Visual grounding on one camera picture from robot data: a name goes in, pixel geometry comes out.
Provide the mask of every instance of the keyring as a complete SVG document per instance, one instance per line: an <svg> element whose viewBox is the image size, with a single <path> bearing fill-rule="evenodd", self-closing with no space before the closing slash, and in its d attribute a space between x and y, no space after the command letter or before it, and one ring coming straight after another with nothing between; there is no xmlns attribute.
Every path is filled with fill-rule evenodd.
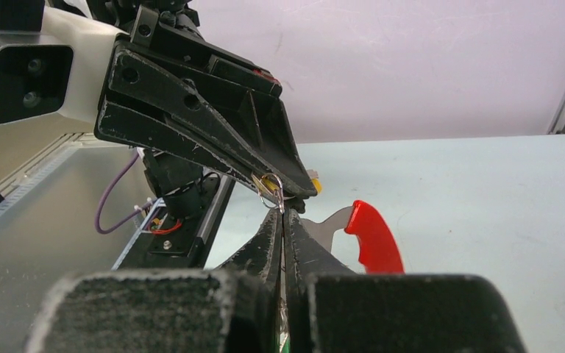
<svg viewBox="0 0 565 353"><path fill-rule="evenodd" d="M268 180L271 182L270 179L268 178L273 178L276 180L277 188L274 190L271 190L263 181L264 180ZM274 174L274 173L267 173L264 174L261 178L257 178L254 174L252 175L252 181L255 182L255 185L257 187L257 193L259 194L259 198L261 199L261 203L269 208L270 210L273 209L278 209L280 211L280 213L284 213L285 212L285 198L283 195L283 181L280 180L280 178ZM270 206L265 202L265 198L263 197L263 192L267 193L270 197L272 197L273 199L276 200L276 202L278 203L278 205L274 205L274 206Z"/></svg>

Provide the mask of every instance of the metal ring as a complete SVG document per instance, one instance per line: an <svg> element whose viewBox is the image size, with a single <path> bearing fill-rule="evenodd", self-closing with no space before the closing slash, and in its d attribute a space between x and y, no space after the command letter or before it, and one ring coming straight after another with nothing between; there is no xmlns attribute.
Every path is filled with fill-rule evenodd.
<svg viewBox="0 0 565 353"><path fill-rule="evenodd" d="M267 186L263 183L263 180L267 179L268 177L272 177L274 179L276 179L276 182L278 184L278 189L276 190L269 190L269 188L267 188ZM280 180L280 178L274 174L274 173L267 173L264 174L259 180L258 180L260 186L269 191L271 193L271 195L276 199L276 202L278 203L278 205L274 205L274 206L270 206L265 202L265 199L263 198L263 192L261 191L261 188L259 188L259 185L257 185L257 193L259 194L259 197L261 199L261 203L269 208L270 210L273 209L278 209L280 211L280 213L284 213L285 212L285 199L284 199L284 193L283 193L283 181Z"/></svg>

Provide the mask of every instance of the wire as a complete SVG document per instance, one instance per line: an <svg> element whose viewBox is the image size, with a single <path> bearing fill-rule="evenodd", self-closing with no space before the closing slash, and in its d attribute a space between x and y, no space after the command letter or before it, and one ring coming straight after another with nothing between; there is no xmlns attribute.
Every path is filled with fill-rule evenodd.
<svg viewBox="0 0 565 353"><path fill-rule="evenodd" d="M137 216L138 214L140 214L142 209L145 209L147 207L151 207L152 204L156 201L156 200L151 200L148 201L147 203L145 203L142 207L139 207L138 210L133 211L132 213L130 213L127 217L123 218L121 221L119 221L118 223L114 224L112 227L110 227L109 229L103 229L101 227L101 213L103 211L103 207L105 206L105 202L107 202L107 199L109 198L109 195L111 194L111 191L113 190L113 188L116 186L116 184L118 184L118 182L120 181L120 179L122 179L122 177L124 177L124 175L129 171L129 169L131 169L135 162L137 162L139 159L139 155L137 152L135 152L133 154L133 158L131 158L131 160L129 161L129 163L127 164L127 166L125 166L120 173L118 173L118 175L110 182L110 184L107 186L107 188L105 189L105 191L103 192L103 195L101 196L101 199L99 201L99 206L96 209L96 214L94 216L94 228L96 228L96 231L100 234L109 234L111 232L113 232L114 230L118 229L120 226L122 226L123 224L125 224L126 222L128 222L128 220L130 220L131 218Z"/></svg>
<svg viewBox="0 0 565 353"><path fill-rule="evenodd" d="M216 185L216 190L218 190L218 188L220 187L221 178L220 178L220 174L217 174L215 171L210 171L209 173L203 175L202 178L200 178L200 181L198 182L198 186L200 187L200 190L202 190L202 183L205 182L205 180L207 180L207 178L212 175L218 177L218 183Z"/></svg>
<svg viewBox="0 0 565 353"><path fill-rule="evenodd" d="M153 230L153 231L151 231L151 233L154 234L154 235L168 235L168 234L178 230L182 225L183 225L183 223L181 223L181 220L177 220L177 223L174 225L174 227L172 227L170 229Z"/></svg>

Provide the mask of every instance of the red knife handle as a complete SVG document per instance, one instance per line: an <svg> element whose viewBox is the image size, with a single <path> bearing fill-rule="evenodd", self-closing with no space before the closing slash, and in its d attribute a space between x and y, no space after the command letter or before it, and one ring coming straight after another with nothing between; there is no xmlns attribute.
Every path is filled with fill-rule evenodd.
<svg viewBox="0 0 565 353"><path fill-rule="evenodd" d="M360 245L358 262L368 274L403 274L404 265L393 233L380 213L364 201L354 201L347 234L356 235Z"/></svg>

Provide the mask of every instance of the screw hole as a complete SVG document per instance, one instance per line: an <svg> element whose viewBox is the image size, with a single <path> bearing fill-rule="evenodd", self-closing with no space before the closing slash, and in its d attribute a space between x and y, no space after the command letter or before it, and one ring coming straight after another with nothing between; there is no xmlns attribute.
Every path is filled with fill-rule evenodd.
<svg viewBox="0 0 565 353"><path fill-rule="evenodd" d="M140 35L142 35L143 37L148 37L150 35L150 33L152 32L152 30L150 29L150 26L147 24L141 24L138 27L138 32L140 33Z"/></svg>
<svg viewBox="0 0 565 353"><path fill-rule="evenodd" d="M140 79L140 74L134 68L125 68L122 70L122 78L128 83L136 83Z"/></svg>
<svg viewBox="0 0 565 353"><path fill-rule="evenodd" d="M186 96L183 99L183 102L185 103L185 106L190 110L200 109L200 101L198 100L198 97L193 94Z"/></svg>

